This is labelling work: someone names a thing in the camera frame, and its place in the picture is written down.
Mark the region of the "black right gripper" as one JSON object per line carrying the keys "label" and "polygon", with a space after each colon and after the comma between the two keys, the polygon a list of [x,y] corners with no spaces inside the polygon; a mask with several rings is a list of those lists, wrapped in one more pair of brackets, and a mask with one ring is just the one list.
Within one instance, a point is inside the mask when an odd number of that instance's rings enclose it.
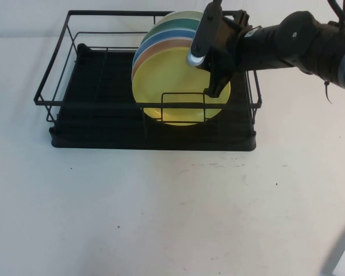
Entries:
{"label": "black right gripper", "polygon": [[195,67],[209,71],[204,94],[218,98],[231,81],[241,37],[251,30],[244,10],[205,10],[195,33]]}

